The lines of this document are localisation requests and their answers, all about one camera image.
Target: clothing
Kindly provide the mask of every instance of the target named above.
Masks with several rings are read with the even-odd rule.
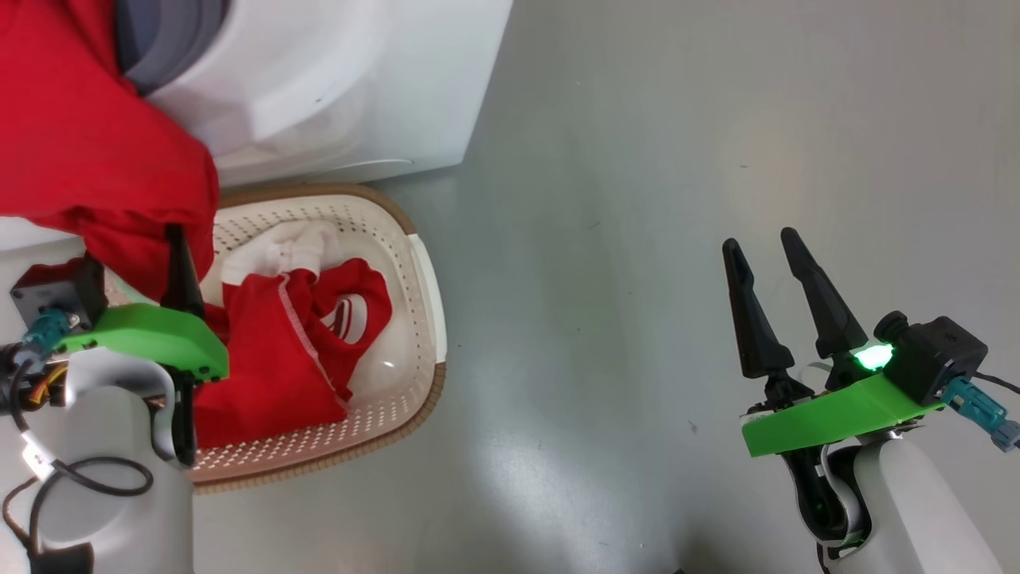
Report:
[[[203,276],[219,185],[205,147],[120,76],[113,27],[112,0],[0,0],[0,214],[81,234],[159,301],[165,223]]]
[[[230,333],[231,376],[197,394],[199,447],[344,420],[354,368],[393,313],[382,274],[344,260],[334,223],[291,221],[235,250],[221,279],[206,321]]]

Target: green light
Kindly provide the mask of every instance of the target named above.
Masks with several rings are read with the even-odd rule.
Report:
[[[857,362],[868,371],[877,371],[892,359],[892,346],[875,346],[854,354]]]

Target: washing machine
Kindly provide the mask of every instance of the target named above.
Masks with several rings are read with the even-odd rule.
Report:
[[[162,20],[141,18],[150,36],[141,48],[163,67],[136,54],[150,72],[138,85],[209,148],[224,188],[365,181],[454,165],[511,3],[150,1]],[[7,220],[0,249],[61,237]]]

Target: basket handle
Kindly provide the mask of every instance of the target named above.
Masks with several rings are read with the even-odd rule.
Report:
[[[436,363],[446,363],[446,315],[443,313],[443,298],[440,296],[440,282],[436,278],[436,268],[428,256],[424,242],[417,232],[407,236],[414,248],[414,266],[422,282],[422,297],[425,300],[425,313],[428,314],[428,324],[432,328],[432,344],[436,346]]]

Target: laundry basket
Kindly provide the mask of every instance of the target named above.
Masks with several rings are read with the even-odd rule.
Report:
[[[300,185],[223,198],[216,213],[216,258],[202,281],[207,303],[222,304],[222,258],[273,225],[336,222],[341,243],[386,276],[393,317],[351,379],[343,422],[252,442],[199,451],[190,473],[199,493],[234,490],[314,472],[393,445],[436,408],[446,376],[446,324],[424,244],[407,215],[379,193],[356,185]]]

